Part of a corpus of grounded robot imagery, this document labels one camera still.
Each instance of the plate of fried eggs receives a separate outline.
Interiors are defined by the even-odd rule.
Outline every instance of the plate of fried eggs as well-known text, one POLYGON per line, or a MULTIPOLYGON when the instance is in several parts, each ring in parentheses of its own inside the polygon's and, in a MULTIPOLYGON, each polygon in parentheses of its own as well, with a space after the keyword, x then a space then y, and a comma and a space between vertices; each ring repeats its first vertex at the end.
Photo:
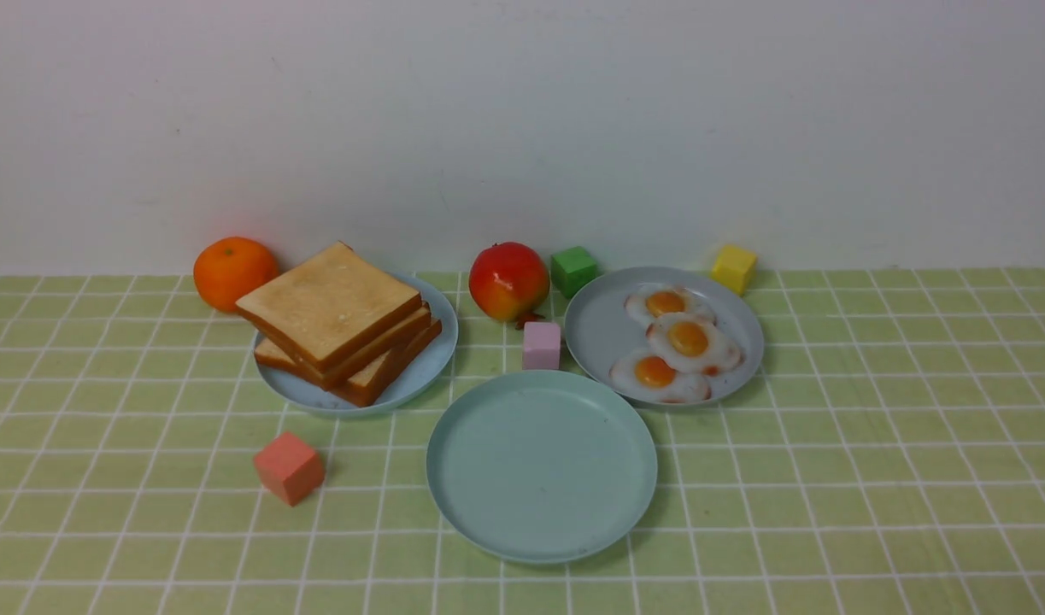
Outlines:
POLYGON ((620 269, 585 285, 564 315, 564 338, 594 380, 661 407, 727 397, 765 354, 762 326, 743 300, 670 267, 620 269))

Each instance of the green cube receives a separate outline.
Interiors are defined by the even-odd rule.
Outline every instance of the green cube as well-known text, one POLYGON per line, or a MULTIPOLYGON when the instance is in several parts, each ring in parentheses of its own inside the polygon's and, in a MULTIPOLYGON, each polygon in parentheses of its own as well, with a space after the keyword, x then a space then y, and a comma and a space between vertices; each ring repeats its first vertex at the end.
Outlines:
POLYGON ((581 247, 571 247, 553 256, 553 284, 564 297, 573 298, 588 281, 598 277, 598 263, 581 247))

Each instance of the empty plate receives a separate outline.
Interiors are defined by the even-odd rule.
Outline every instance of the empty plate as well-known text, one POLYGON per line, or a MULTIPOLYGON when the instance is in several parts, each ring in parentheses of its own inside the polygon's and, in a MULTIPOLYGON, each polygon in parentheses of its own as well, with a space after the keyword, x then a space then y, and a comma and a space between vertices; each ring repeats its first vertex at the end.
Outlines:
POLYGON ((458 398, 427 447, 427 482, 458 533, 504 560, 555 564, 621 540, 654 495, 642 418, 572 373, 525 371, 458 398))

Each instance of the toast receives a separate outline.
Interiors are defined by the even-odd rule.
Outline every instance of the toast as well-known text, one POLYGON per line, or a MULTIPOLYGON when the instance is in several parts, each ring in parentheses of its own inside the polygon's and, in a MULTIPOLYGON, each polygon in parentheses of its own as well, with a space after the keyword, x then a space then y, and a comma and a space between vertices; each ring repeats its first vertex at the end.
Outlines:
POLYGON ((405 320, 400 321, 389 331, 382 332, 370 344, 355 350, 350 357, 330 370, 316 370, 314 365, 304 363, 297 355, 284 353, 272 339, 264 338, 253 355, 260 364, 283 370, 285 373, 293 373, 302 380, 311 382, 320 388, 328 389, 353 377, 358 371, 370 365, 374 359, 380 355, 389 353, 389 350, 397 346, 404 347, 416 337, 418 332, 425 330, 432 324, 432 311, 425 305, 405 320))
MULTIPOLYGON (((389 388, 389 385, 397 377, 400 377, 401 373, 404 373, 405 368, 412 363, 413 359, 418 354, 423 353, 424 348, 427 348, 428 344, 438 337, 440 332, 443 332, 443 323, 433 321, 409 342, 398 344, 386 353, 379 354, 369 365, 358 371, 349 380, 340 382, 328 392, 361 408, 373 404, 381 396, 381 393, 389 388)), ((270 348, 279 350, 279 347, 275 345, 270 348)), ((279 352, 280 357, 272 350, 269 350, 263 358, 261 358, 261 353, 257 351, 256 358, 261 364, 291 373, 302 380, 311 382, 310 378, 307 377, 308 374, 304 373, 303 366, 293 361, 287 355, 281 354, 281 351, 279 352)))
POLYGON ((237 300, 284 353, 326 373, 412 314, 419 291, 335 244, 237 300))
POLYGON ((440 332, 443 332, 443 321, 433 322, 432 326, 421 331, 404 348, 390 350, 386 357, 381 358, 381 366, 376 373, 370 373, 368 366, 347 382, 342 382, 328 392, 361 408, 373 404, 440 332))

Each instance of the toy block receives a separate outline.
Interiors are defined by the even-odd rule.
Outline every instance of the toy block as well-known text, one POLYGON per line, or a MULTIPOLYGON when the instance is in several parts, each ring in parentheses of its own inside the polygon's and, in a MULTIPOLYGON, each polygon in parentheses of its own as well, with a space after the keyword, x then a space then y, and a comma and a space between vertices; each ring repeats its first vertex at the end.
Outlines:
POLYGON ((570 247, 553 256, 553 284, 572 299, 579 289, 598 277, 598 263, 581 247, 570 247))
POLYGON ((288 431, 256 453, 252 462, 260 482, 287 505, 297 505, 324 482, 321 456, 288 431))
POLYGON ((741 297, 753 278, 754 264, 757 254, 737 245, 724 245, 716 257, 716 265, 713 265, 713 280, 741 297))
POLYGON ((522 328, 522 370, 560 369, 560 326, 527 323, 522 328))

